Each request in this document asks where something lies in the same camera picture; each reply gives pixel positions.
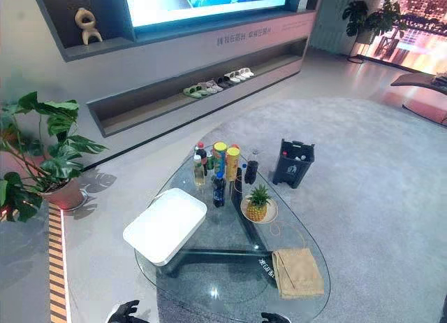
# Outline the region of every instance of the pineapple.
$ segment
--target pineapple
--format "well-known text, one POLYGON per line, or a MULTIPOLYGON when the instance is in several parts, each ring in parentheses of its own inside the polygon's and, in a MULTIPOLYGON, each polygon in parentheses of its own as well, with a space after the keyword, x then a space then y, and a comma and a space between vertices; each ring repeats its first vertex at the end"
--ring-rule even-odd
POLYGON ((267 203, 271 198, 267 193, 265 185, 259 185, 257 188, 251 191, 250 200, 247 206, 247 217, 255 222, 260 222, 267 215, 267 203))

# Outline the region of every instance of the white sculpture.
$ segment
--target white sculpture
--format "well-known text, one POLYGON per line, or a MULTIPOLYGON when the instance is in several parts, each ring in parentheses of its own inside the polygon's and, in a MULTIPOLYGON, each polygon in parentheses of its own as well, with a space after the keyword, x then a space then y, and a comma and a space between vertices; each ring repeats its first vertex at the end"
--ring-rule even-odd
POLYGON ((103 42, 103 38, 101 38, 101 35, 95 28, 96 18, 92 12, 81 7, 76 12, 75 21, 77 26, 82 29, 82 41, 85 45, 89 44, 89 38, 92 36, 96 37, 99 42, 103 42), (89 22, 82 22, 83 19, 88 19, 89 22))

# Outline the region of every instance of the white floor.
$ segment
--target white floor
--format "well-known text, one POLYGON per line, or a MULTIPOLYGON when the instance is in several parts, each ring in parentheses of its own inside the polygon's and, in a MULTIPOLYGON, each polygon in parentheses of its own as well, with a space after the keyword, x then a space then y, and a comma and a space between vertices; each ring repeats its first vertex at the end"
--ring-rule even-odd
POLYGON ((104 322, 116 303, 134 299, 141 300, 138 317, 158 322, 156 290, 139 271, 122 232, 202 136, 250 108, 282 99, 345 96, 400 106, 411 91, 389 84, 402 73, 373 62, 359 66, 344 57, 311 52, 300 74, 85 173, 82 181, 91 199, 66 217, 73 323, 104 322))

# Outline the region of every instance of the slipper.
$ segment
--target slipper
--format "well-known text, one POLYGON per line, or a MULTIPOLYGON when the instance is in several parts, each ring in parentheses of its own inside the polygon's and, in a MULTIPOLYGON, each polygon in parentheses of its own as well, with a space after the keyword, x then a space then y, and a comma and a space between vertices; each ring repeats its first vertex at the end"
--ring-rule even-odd
POLYGON ((210 94, 207 90, 203 89, 200 85, 195 85, 193 86, 194 89, 196 89, 196 91, 201 94, 202 96, 207 96, 208 94, 210 94))
POLYGON ((198 86, 202 87, 202 89, 207 90, 210 94, 216 94, 217 93, 217 90, 213 89, 212 87, 209 87, 206 82, 198 83, 198 86))
POLYGON ((233 86, 233 85, 236 85, 237 84, 237 82, 233 82, 228 76, 224 76, 223 77, 223 81, 224 82, 226 82, 226 84, 228 84, 229 86, 233 86))
POLYGON ((219 78, 217 78, 217 85, 220 86, 220 87, 223 88, 223 89, 227 89, 227 88, 229 88, 231 85, 228 84, 228 83, 227 83, 225 80, 223 80, 223 79, 224 79, 223 77, 219 77, 219 78))
POLYGON ((226 77, 230 78, 230 81, 234 82, 234 83, 239 83, 241 80, 240 78, 236 78, 235 76, 235 72, 232 73, 226 73, 225 74, 226 77))
POLYGON ((242 76, 239 71, 235 71, 235 78, 239 78, 240 80, 246 80, 247 78, 242 76))
POLYGON ((196 87, 187 87, 183 89, 183 93, 193 98, 202 98, 202 95, 196 91, 196 87))
POLYGON ((220 86, 217 85, 217 83, 216 83, 215 80, 209 80, 209 81, 207 82, 207 86, 208 86, 208 87, 211 87, 212 89, 214 89, 214 90, 216 90, 216 91, 218 91, 218 92, 224 90, 224 89, 222 89, 220 86))
POLYGON ((239 72, 245 78, 250 78, 254 76, 254 73, 251 72, 250 68, 242 68, 239 70, 239 72))

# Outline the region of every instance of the white container lid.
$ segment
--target white container lid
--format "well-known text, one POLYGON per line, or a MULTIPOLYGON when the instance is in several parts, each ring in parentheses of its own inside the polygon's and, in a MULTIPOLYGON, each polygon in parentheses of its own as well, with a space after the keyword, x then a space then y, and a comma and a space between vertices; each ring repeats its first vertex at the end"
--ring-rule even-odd
POLYGON ((154 265, 164 266, 205 220, 207 206, 178 188, 155 199, 125 228, 123 238, 154 265))

